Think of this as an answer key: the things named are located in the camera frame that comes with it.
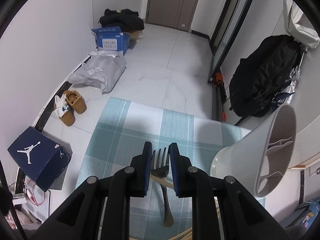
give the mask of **fork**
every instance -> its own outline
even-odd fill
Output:
[[[169,174],[169,152],[167,153],[167,159],[165,161],[164,165],[164,156],[165,156],[165,150],[164,148],[163,155],[162,155],[162,161],[161,165],[159,166],[160,163],[160,155],[161,155],[161,149],[159,149],[158,157],[157,157],[157,162],[156,162],[156,168],[155,168],[155,156],[156,156],[156,150],[153,151],[152,158],[151,158],[151,171],[150,173],[160,179],[167,179],[167,176]],[[160,187],[162,189],[162,194],[163,194],[163,200],[164,200],[164,226],[165,227],[171,227],[173,225],[173,217],[170,211],[170,206],[168,202],[168,193],[167,193],[167,187],[160,184]]]

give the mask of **white cloth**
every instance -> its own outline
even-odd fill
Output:
[[[63,117],[63,115],[70,109],[70,106],[66,102],[66,95],[63,94],[61,98],[59,96],[55,96],[54,102],[56,103],[57,107],[54,112],[58,117]]]
[[[284,28],[297,41],[314,49],[320,41],[319,35],[313,28],[299,24],[303,11],[293,0],[283,0]]]

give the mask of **blue cardboard box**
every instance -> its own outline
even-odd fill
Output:
[[[92,29],[96,37],[96,45],[99,49],[127,52],[130,43],[130,35],[121,32],[119,26]]]
[[[67,166],[70,158],[65,147],[31,126],[10,145],[8,152],[44,192]]]

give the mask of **gray plastic bag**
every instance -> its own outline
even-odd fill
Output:
[[[100,88],[103,93],[110,92],[124,72],[127,61],[118,51],[98,50],[89,55],[88,62],[69,75],[68,82]]]

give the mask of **white logo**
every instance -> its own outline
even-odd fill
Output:
[[[38,144],[40,144],[40,142],[38,142],[36,145],[33,145],[33,144],[32,144],[31,146],[25,148],[25,151],[17,151],[17,152],[18,152],[18,153],[25,153],[25,154],[27,154],[28,164],[31,164],[31,162],[30,162],[30,152],[31,152],[32,149],[33,149],[34,147],[36,147]]]

